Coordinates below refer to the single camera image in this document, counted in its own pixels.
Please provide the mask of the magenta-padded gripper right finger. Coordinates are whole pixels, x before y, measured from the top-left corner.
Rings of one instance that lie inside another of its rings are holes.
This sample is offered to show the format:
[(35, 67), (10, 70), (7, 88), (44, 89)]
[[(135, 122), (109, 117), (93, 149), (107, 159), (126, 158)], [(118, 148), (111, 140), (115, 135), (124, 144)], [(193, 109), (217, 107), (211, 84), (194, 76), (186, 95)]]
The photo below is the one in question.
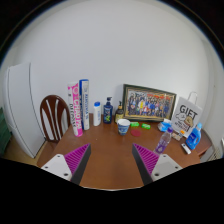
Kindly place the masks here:
[(132, 154), (144, 185), (182, 169), (182, 167), (167, 154), (158, 155), (136, 143), (132, 145)]

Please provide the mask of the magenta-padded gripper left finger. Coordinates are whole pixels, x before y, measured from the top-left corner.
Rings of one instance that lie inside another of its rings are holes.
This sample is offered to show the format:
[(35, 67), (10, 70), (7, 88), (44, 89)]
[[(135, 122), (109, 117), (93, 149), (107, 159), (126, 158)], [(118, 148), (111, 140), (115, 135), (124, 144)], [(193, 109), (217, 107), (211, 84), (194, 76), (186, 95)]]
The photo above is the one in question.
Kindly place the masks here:
[(42, 169), (79, 185), (90, 155), (91, 145), (85, 144), (66, 155), (56, 154)]

